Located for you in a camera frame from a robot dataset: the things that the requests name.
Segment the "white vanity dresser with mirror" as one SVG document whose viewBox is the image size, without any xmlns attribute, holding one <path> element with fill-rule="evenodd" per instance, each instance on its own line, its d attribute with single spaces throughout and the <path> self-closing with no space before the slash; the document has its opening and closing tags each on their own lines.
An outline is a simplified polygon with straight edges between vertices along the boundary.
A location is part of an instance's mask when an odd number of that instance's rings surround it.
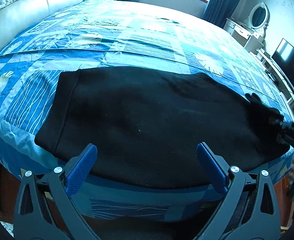
<svg viewBox="0 0 294 240">
<path fill-rule="evenodd" d="M 240 43 L 249 53 L 257 55 L 265 46 L 266 29 L 270 12 L 264 2 L 256 4 L 243 21 L 226 18 L 224 30 Z"/>
</svg>

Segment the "white tv stand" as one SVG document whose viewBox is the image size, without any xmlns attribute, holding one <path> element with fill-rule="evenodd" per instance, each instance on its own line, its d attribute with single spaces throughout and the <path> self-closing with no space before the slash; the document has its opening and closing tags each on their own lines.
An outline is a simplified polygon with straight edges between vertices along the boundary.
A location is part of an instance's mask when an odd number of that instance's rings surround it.
<svg viewBox="0 0 294 240">
<path fill-rule="evenodd" d="M 272 73 L 275 80 L 278 81 L 277 87 L 284 94 L 285 101 L 294 115 L 294 87 L 292 83 L 278 64 L 271 57 L 267 56 L 263 49 L 257 49 L 257 57 L 261 60 L 266 69 L 268 69 L 268 72 Z"/>
</svg>

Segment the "right dark blue curtain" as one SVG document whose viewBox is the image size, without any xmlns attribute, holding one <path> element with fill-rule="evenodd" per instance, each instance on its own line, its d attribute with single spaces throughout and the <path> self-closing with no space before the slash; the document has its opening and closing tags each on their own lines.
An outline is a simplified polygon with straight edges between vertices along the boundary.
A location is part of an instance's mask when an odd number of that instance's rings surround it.
<svg viewBox="0 0 294 240">
<path fill-rule="evenodd" d="M 240 0 L 209 0 L 202 14 L 202 19 L 223 28 L 226 18 L 230 17 Z"/>
</svg>

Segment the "black flat television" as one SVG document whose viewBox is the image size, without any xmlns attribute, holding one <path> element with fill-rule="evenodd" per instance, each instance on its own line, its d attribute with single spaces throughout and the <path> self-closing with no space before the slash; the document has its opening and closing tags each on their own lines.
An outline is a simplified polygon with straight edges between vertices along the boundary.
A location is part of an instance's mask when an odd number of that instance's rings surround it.
<svg viewBox="0 0 294 240">
<path fill-rule="evenodd" d="M 294 47 L 283 38 L 272 55 L 272 59 L 294 88 Z"/>
</svg>

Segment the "black pants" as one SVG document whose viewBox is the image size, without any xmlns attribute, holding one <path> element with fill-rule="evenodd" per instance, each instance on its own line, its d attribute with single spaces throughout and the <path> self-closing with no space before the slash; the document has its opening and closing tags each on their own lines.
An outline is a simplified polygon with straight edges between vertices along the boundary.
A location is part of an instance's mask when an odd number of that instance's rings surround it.
<svg viewBox="0 0 294 240">
<path fill-rule="evenodd" d="M 62 161 L 94 144 L 98 177 L 151 189 L 208 183 L 196 156 L 205 142 L 251 171 L 290 146 L 271 125 L 283 116 L 255 94 L 241 96 L 203 73 L 139 67 L 63 72 L 35 144 Z"/>
</svg>

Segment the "blue patterned bedspread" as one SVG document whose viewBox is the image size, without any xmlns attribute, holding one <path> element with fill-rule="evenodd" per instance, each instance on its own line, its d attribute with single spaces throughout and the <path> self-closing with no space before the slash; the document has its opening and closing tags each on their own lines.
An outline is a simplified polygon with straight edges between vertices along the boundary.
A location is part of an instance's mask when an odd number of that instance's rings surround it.
<svg viewBox="0 0 294 240">
<path fill-rule="evenodd" d="M 62 161 L 35 144 L 63 72 L 139 67 L 176 74 L 203 73 L 291 121 L 289 107 L 261 64 L 223 29 L 154 5 L 88 0 L 27 27 L 0 51 L 0 162 L 17 178 L 43 174 Z M 287 175 L 294 149 L 251 171 L 268 170 L 276 183 Z M 151 189 L 95 176 L 73 200 L 96 219 L 130 216 L 173 222 L 218 200 L 209 181 L 187 189 Z"/>
</svg>

